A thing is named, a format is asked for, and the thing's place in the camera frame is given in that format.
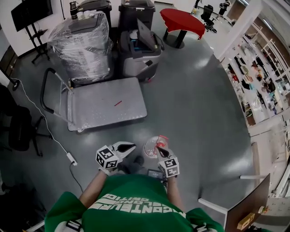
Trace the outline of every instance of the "monitor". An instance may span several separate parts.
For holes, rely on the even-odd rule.
[[[16,31],[53,14],[50,0],[26,0],[12,11]]]

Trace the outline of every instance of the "black office chair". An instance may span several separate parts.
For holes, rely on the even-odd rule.
[[[30,140],[32,140],[36,154],[38,156],[43,156],[43,154],[38,150],[36,136],[47,137],[51,140],[53,139],[51,135],[37,133],[38,126],[44,117],[41,116],[33,126],[31,125],[29,109],[18,106],[5,86],[0,86],[0,97],[1,99],[6,99],[6,103],[0,105],[0,110],[2,110],[7,116],[12,116],[10,127],[2,127],[3,131],[9,131],[9,146],[14,150],[26,151],[29,149]]]
[[[203,14],[200,16],[201,19],[205,22],[205,29],[207,31],[212,31],[214,33],[217,32],[217,30],[213,27],[214,25],[214,18],[210,20],[210,16],[212,15],[213,12],[213,6],[212,5],[205,5],[203,8]]]

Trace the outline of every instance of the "red table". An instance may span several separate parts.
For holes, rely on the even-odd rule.
[[[183,39],[188,31],[196,33],[199,39],[201,39],[204,34],[205,27],[202,22],[188,12],[177,9],[163,9],[160,11],[160,14],[167,26],[163,40],[171,47],[183,48]],[[181,30],[178,37],[168,35],[169,32],[175,30]]]

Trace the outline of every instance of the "tv stand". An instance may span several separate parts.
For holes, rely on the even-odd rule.
[[[35,61],[39,57],[41,57],[42,55],[46,55],[47,60],[50,60],[50,58],[49,58],[49,56],[47,54],[47,49],[44,47],[44,45],[43,45],[43,43],[41,42],[41,39],[40,39],[40,36],[43,35],[47,30],[39,31],[38,32],[36,30],[36,28],[35,28],[35,25],[34,25],[33,20],[30,17],[30,12],[28,10],[28,7],[26,7],[26,13],[27,13],[27,16],[28,16],[26,25],[31,25],[32,26],[32,29],[33,29],[33,31],[34,31],[35,34],[33,36],[31,35],[31,33],[30,33],[29,29],[28,29],[28,26],[25,26],[25,30],[27,31],[27,34],[28,34],[31,42],[32,42],[33,46],[35,47],[35,49],[36,49],[36,51],[38,53],[37,56],[31,61],[31,63],[34,64]],[[40,44],[39,47],[37,47],[36,44],[35,44],[35,41],[34,41],[35,38],[37,38],[37,40],[38,40],[38,42]]]

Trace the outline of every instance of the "cart handle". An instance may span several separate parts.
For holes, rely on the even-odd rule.
[[[163,44],[162,39],[160,39],[160,37],[158,35],[156,35],[155,33],[154,33],[154,36],[155,36],[155,38],[158,38],[158,40],[161,42],[161,43],[158,43],[157,40],[156,40],[156,42],[160,45],[161,50],[164,51],[165,48],[164,48],[164,44]]]
[[[43,81],[42,81],[42,86],[41,86],[41,92],[40,92],[40,104],[44,110],[46,110],[47,112],[51,114],[54,114],[54,110],[47,107],[44,103],[44,90],[45,90],[47,75],[49,72],[52,72],[53,74],[56,73],[56,71],[53,68],[48,68],[45,70]]]

